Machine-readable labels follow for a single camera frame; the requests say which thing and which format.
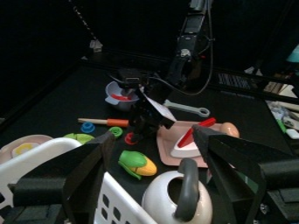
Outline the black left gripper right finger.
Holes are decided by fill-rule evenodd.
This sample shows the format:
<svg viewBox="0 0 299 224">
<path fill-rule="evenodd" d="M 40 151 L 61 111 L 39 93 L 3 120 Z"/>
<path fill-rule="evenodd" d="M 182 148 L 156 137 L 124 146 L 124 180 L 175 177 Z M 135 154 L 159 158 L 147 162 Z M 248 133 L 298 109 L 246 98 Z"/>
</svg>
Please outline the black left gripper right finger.
<svg viewBox="0 0 299 224">
<path fill-rule="evenodd" d="M 299 224 L 299 158 L 195 125 L 230 224 Z"/>
</svg>

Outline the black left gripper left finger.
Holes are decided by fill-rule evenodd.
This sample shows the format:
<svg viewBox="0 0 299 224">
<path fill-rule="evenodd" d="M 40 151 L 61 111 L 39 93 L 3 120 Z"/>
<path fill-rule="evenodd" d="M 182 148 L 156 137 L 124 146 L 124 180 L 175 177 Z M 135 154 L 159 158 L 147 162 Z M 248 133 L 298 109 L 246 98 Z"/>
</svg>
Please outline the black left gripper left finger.
<svg viewBox="0 0 299 224">
<path fill-rule="evenodd" d="M 39 165 L 17 181 L 9 224 L 93 224 L 112 133 Z"/>
</svg>

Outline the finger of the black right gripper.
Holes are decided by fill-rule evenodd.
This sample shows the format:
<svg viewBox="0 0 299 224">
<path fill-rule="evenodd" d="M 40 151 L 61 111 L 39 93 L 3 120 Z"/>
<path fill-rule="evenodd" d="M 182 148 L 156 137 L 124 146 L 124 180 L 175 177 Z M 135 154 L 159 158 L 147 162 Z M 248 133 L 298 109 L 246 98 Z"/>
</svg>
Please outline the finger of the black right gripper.
<svg viewBox="0 0 299 224">
<path fill-rule="evenodd" d="M 139 129 L 138 126 L 131 125 L 130 130 L 131 130 L 131 132 L 130 132 L 130 142 L 132 144 L 136 144 L 140 140 L 140 129 Z"/>
<path fill-rule="evenodd" d="M 159 124 L 158 123 L 144 123 L 144 129 L 143 129 L 143 137 L 151 137 L 156 134 L 159 130 Z"/>
</svg>

